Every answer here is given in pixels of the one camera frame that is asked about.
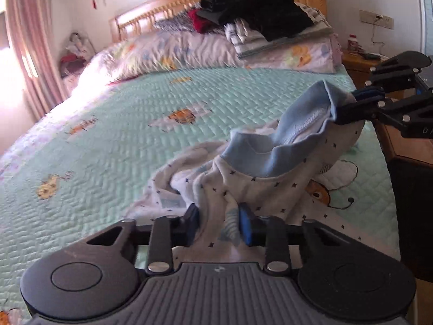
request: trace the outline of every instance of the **wooden nightstand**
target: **wooden nightstand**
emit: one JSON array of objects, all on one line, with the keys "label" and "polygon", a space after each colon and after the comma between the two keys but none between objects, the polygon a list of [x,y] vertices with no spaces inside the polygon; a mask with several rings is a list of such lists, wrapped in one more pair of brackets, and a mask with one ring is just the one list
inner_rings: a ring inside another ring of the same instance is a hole
[{"label": "wooden nightstand", "polygon": [[[343,51],[343,65],[357,89],[365,87],[365,81],[369,78],[370,67],[378,65],[380,62],[380,60],[366,60],[359,54]],[[403,91],[389,93],[387,96],[402,99]]]},{"label": "wooden nightstand", "polygon": [[433,283],[416,280],[418,324],[433,325]]},{"label": "wooden nightstand", "polygon": [[394,191],[401,261],[417,278],[433,282],[433,140],[374,126]]}]

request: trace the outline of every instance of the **wall socket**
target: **wall socket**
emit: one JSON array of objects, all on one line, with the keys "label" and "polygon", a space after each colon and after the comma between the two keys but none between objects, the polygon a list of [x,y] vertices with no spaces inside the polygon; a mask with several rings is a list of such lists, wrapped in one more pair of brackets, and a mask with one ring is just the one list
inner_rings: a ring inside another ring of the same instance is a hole
[{"label": "wall socket", "polygon": [[384,16],[379,13],[359,10],[359,18],[361,19],[361,22],[369,24],[374,23],[374,25],[377,25],[379,27],[394,29],[394,18]]}]

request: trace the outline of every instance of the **power cord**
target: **power cord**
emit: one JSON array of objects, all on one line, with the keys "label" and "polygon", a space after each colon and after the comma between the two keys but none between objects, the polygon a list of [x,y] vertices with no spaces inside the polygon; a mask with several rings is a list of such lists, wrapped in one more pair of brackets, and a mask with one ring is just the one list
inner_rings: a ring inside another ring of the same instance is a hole
[{"label": "power cord", "polygon": [[376,20],[373,22],[373,35],[372,35],[372,39],[371,39],[373,45],[380,45],[380,46],[379,46],[379,53],[380,53],[380,55],[382,55],[382,48],[385,46],[385,43],[384,43],[383,41],[375,41],[374,39],[375,39],[375,28],[376,28],[376,23],[377,23],[378,21],[380,21],[382,18],[383,18],[383,17],[376,18]]}]

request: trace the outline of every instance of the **black cable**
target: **black cable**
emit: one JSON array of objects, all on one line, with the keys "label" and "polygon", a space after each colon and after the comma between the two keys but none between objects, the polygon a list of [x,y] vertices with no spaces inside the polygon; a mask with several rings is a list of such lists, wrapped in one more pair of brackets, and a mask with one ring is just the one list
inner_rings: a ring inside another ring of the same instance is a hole
[{"label": "black cable", "polygon": [[378,22],[378,21],[380,21],[382,18],[377,18],[374,22],[373,22],[373,35],[372,35],[372,43],[373,43],[373,45],[375,46],[375,45],[377,45],[377,44],[380,44],[380,46],[379,46],[379,54],[380,55],[382,55],[382,48],[385,46],[385,43],[383,42],[383,41],[378,41],[378,42],[376,42],[376,41],[374,41],[374,38],[375,38],[375,28],[376,28],[376,23]]}]

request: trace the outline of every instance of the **red clothing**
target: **red clothing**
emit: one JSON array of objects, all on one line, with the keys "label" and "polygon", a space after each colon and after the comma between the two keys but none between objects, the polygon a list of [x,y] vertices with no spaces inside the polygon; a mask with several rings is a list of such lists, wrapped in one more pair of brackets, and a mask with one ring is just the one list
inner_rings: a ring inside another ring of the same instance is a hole
[{"label": "red clothing", "polygon": [[210,28],[215,26],[215,23],[209,21],[208,19],[197,16],[198,9],[192,9],[188,12],[189,18],[192,19],[192,24],[194,29],[198,33],[206,33]]}]

